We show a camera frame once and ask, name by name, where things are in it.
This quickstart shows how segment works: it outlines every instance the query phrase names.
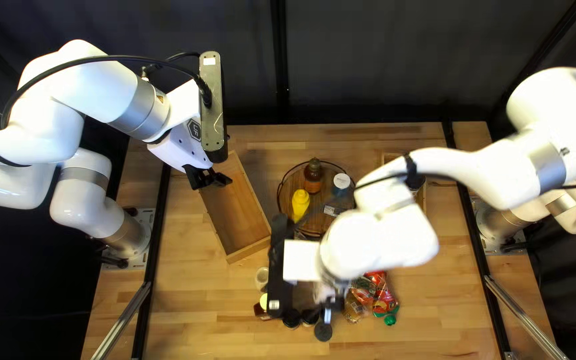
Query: sticker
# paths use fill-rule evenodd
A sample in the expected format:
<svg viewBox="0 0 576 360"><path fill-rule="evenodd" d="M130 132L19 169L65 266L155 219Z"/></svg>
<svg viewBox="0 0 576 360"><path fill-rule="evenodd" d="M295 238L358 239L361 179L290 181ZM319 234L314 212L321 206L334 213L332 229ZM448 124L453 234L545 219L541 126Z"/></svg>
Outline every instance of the sticker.
<svg viewBox="0 0 576 360"><path fill-rule="evenodd" d="M202 127L195 119L188 121L188 131L190 131L190 137L198 142L202 141Z"/></svg>
<svg viewBox="0 0 576 360"><path fill-rule="evenodd" d="M325 205L324 206L324 214L330 215L331 217L335 217L335 218L338 217L339 214L343 213L346 210L347 209L336 208L336 207L331 206L331 205Z"/></svg>

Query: wooden tabletop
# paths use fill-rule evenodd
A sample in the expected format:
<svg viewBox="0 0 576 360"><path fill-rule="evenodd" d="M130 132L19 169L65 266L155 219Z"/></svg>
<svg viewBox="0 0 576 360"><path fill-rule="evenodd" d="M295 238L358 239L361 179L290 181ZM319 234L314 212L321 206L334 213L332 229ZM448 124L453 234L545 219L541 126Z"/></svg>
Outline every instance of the wooden tabletop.
<svg viewBox="0 0 576 360"><path fill-rule="evenodd" d="M455 132L463 146L490 141L484 123L459 124ZM359 179L380 166L383 152L445 146L441 124L434 122L229 126L228 133L229 148L238 153L268 219L278 212L279 181L303 159L316 156L334 162ZM142 145L133 144L118 201L122 206L154 207L161 163ZM146 358L498 359L457 189L454 183L429 179L426 200L440 251L423 266L388 272L401 302L395 326L376 318L351 325L335 315L333 337L321 343L312 328L289 331L279 320L261 322L254 317L252 305L260 296L254 275L268 264L266 251L228 265L201 197L190 189L185 175L173 171ZM491 269L501 285L518 295L522 305L528 304L527 312L550 333L528 259L494 258ZM142 280L140 270L101 274L82 359L90 358ZM523 340L530 350L523 330L512 324L508 328L511 342ZM134 320L110 358L129 359L133 335Z"/></svg>

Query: wooden tray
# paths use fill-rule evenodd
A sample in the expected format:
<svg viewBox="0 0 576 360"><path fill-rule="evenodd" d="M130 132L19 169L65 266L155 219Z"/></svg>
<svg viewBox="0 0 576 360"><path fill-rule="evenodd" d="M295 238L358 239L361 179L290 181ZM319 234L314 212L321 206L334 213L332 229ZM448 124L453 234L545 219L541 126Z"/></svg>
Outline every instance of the wooden tray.
<svg viewBox="0 0 576 360"><path fill-rule="evenodd" d="M199 194L226 261L232 264L270 245L270 225L235 151L212 168L231 178L232 184L199 189Z"/></svg>
<svg viewBox="0 0 576 360"><path fill-rule="evenodd" d="M397 154L394 152L383 152L381 153L381 164L384 165L386 163L395 160L396 158L400 157L403 154ZM426 178L426 182L421 186L421 189L417 192L417 197L415 201L421 208L421 210L426 213L426 188L428 187L428 178Z"/></svg>

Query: white bottle cap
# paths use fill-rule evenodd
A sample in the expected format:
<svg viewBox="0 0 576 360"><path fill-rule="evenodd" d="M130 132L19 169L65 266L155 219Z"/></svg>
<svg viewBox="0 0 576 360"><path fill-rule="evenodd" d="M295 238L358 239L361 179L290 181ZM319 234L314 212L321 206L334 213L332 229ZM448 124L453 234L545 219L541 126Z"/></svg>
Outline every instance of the white bottle cap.
<svg viewBox="0 0 576 360"><path fill-rule="evenodd" d="M332 184L340 190L346 189L350 186L350 176L347 174L337 174L332 180Z"/></svg>

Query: jar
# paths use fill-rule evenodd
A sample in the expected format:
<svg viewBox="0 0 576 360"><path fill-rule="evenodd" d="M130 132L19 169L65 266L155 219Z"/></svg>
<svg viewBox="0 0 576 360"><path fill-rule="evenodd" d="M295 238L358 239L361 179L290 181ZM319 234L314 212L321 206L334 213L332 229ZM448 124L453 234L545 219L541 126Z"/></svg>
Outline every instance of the jar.
<svg viewBox="0 0 576 360"><path fill-rule="evenodd" d="M303 187L306 191L314 195L321 190L321 162L317 158L312 158L303 169Z"/></svg>

